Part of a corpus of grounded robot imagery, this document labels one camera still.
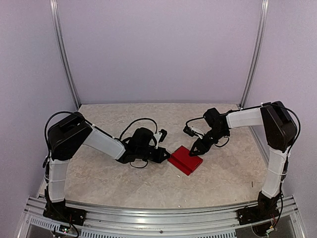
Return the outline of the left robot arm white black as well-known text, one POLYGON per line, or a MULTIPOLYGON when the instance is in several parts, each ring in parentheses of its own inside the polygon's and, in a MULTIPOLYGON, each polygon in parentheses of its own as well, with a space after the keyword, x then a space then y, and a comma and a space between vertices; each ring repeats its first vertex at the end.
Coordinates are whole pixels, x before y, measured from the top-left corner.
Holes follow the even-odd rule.
POLYGON ((92 122, 80 112, 61 111, 53 116, 65 114, 65 118, 44 127, 44 137, 48 148, 43 167, 46 169, 46 195, 51 203, 49 211, 58 220, 69 216, 65 202, 65 181, 70 160, 82 146, 88 146, 105 154, 121 164, 131 164, 135 160, 160 164, 170 157, 170 153, 160 144, 167 136, 164 129, 151 131, 145 127, 136 129, 132 136, 116 138, 92 122))

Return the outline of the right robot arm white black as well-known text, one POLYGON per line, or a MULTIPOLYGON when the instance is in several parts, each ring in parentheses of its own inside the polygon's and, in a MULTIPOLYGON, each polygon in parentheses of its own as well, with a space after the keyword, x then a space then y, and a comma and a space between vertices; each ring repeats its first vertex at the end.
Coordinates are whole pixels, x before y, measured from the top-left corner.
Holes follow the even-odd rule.
POLYGON ((216 108, 211 108, 202 116, 210 131, 202 133, 188 125, 183 129, 187 135, 197 137, 190 156, 207 153, 220 139, 229 137, 231 129, 263 126, 269 147, 269 164, 261 194, 272 199, 280 193, 280 186, 287 174, 288 157, 299 134, 298 124, 294 123, 290 113, 291 110, 281 101, 229 110, 222 114, 216 108))

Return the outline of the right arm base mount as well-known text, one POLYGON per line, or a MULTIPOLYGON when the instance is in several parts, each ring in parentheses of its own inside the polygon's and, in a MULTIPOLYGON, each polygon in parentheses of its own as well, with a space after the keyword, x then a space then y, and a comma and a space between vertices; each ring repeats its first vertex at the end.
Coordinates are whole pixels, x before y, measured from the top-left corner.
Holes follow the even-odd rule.
POLYGON ((257 206, 245 206, 244 208, 238 209, 236 211, 239 225, 246 225, 251 223, 256 223, 271 219, 273 217, 277 218, 279 216, 279 210, 277 208, 272 209, 271 211, 260 212, 260 209, 257 206))

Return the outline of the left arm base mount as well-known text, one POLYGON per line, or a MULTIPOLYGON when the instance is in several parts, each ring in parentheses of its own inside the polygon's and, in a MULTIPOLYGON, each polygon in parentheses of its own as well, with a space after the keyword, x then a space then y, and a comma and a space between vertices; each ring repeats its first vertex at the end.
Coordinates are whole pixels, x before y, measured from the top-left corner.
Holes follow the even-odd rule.
POLYGON ((83 209, 64 207, 61 210, 46 207, 43 216, 55 221, 83 226, 87 212, 83 209))

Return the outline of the red paper box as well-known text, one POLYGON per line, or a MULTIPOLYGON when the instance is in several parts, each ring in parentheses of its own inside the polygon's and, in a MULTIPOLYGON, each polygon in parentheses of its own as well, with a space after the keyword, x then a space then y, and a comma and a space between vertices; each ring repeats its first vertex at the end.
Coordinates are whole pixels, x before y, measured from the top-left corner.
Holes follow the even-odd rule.
POLYGON ((189 176, 200 166, 203 159, 199 156, 190 156, 190 150, 184 146, 180 146, 170 155, 168 161, 185 175, 189 176))

